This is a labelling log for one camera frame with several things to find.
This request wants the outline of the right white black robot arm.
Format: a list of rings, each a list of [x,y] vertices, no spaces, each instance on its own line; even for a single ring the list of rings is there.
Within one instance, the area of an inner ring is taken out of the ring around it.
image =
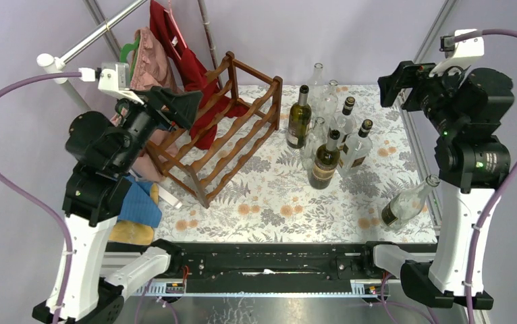
[[[421,111],[438,133],[435,160],[443,190],[443,219],[435,258],[418,261],[397,244],[367,244],[360,271],[376,278],[397,277],[405,295],[431,308],[466,306],[489,310],[494,300],[483,287],[486,235],[478,221],[512,167],[509,150],[495,135],[514,103],[513,82],[486,67],[458,66],[444,73],[434,63],[402,61],[378,79],[380,103],[390,107],[401,90],[410,94],[402,109]]]

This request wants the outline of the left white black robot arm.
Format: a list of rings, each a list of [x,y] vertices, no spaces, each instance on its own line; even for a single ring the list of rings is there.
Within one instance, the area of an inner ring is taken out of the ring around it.
[[[113,323],[124,302],[148,280],[176,276],[183,268],[178,245],[163,239],[106,277],[101,276],[109,235],[131,183],[129,170],[156,130],[192,127],[199,91],[176,94],[154,86],[115,104],[119,122],[90,111],[71,124],[65,148],[76,158],[62,209],[70,233],[51,296],[33,308],[42,323]]]

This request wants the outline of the green wine bottle brown label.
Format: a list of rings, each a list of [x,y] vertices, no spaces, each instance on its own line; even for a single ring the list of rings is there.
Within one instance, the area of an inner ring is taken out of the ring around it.
[[[314,189],[321,190],[329,186],[339,161],[340,152],[337,144],[340,137],[339,130],[330,130],[327,142],[317,149],[308,177],[309,184]]]

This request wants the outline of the clear square glass bottle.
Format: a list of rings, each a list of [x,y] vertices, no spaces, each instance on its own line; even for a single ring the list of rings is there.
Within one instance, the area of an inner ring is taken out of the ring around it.
[[[314,126],[310,129],[304,148],[302,149],[302,166],[306,172],[312,169],[317,149],[325,142],[327,136],[324,117],[316,117]]]

